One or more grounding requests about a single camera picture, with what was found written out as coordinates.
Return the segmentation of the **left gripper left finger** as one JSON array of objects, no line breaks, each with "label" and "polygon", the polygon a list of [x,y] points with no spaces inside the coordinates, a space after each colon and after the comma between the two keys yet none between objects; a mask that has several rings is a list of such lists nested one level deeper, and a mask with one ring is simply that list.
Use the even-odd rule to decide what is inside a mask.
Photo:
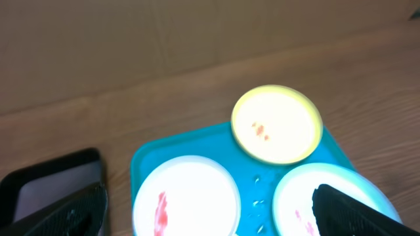
[{"label": "left gripper left finger", "polygon": [[1,229],[1,236],[96,236],[108,209],[103,184],[93,183]]}]

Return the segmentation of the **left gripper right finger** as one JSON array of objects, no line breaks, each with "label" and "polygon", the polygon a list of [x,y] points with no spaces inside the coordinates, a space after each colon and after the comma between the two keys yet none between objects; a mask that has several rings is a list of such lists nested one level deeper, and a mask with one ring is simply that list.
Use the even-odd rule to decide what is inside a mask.
[{"label": "left gripper right finger", "polygon": [[321,236],[419,236],[419,232],[327,184],[314,190],[312,202]]}]

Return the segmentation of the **white plate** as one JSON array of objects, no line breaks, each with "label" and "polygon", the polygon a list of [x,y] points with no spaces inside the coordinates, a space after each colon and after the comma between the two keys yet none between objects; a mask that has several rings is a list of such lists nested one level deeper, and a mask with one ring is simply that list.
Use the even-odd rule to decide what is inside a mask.
[{"label": "white plate", "polygon": [[241,214],[238,187],[216,161],[175,157],[143,181],[133,205],[138,236],[233,236]]}]

